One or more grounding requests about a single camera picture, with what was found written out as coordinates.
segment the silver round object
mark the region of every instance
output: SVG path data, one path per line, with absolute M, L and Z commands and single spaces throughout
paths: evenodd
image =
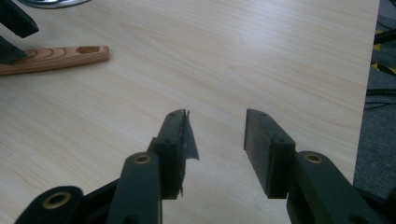
M 89 2 L 91 0 L 19 0 L 19 1 L 28 7 L 60 8 L 60 7 L 76 6 L 79 4 Z

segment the floor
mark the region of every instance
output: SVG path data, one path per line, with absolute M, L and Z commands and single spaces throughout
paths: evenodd
M 396 6 L 389 0 L 381 0 L 378 21 L 377 30 L 396 28 Z M 372 61 L 382 71 L 370 69 L 353 184 L 385 199 L 396 187 L 396 41 L 376 46 Z

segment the wooden handle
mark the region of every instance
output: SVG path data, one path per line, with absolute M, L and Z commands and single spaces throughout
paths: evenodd
M 0 64 L 0 76 L 46 71 L 108 60 L 108 46 L 26 50 L 26 57 Z

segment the wood grain surface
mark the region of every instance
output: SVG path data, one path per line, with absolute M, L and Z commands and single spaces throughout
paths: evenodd
M 165 115 L 191 112 L 200 160 L 163 223 L 289 223 L 243 150 L 247 108 L 270 114 L 297 150 L 353 178 L 378 0 L 95 0 L 21 6 L 40 32 L 20 49 L 107 45 L 110 60 L 0 77 L 0 223 L 40 193 L 89 193 L 145 151 Z
M 99 63 L 109 58 L 108 46 L 83 46 L 56 49 L 32 49 L 12 64 L 0 64 L 0 76 L 41 72 Z

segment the light wood tabletop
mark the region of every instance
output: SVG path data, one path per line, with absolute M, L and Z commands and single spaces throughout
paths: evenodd
M 288 223 L 243 149 L 246 111 L 270 114 L 297 150 L 352 181 L 378 0 L 94 0 L 44 10 L 20 49 L 108 45 L 110 60 L 0 77 L 0 223 L 42 192 L 89 193 L 146 151 L 185 108 L 199 148 L 163 223 Z

